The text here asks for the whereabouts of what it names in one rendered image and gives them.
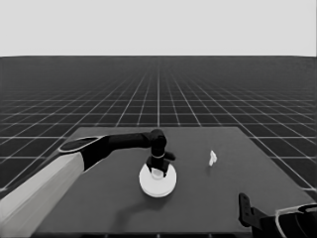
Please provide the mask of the large thick white disc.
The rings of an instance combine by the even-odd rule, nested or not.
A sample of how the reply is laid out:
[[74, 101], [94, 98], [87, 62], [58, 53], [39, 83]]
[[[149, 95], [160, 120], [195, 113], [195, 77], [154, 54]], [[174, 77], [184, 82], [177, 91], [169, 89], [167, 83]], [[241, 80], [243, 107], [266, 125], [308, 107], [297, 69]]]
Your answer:
[[173, 192], [177, 182], [176, 170], [168, 165], [167, 173], [158, 169], [149, 170], [143, 165], [139, 173], [139, 182], [143, 192], [151, 197], [165, 197]]

